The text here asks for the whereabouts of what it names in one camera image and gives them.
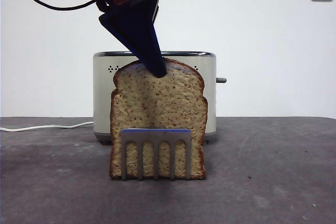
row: gray table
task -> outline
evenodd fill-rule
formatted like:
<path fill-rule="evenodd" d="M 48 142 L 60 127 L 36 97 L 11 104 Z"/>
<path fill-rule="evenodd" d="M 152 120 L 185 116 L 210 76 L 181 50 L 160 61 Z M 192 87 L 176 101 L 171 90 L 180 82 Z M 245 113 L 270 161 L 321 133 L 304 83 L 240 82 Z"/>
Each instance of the gray table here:
<path fill-rule="evenodd" d="M 2 133 L 2 223 L 336 223 L 336 120 L 218 118 L 209 140 L 207 180 L 122 182 L 90 126 Z"/>

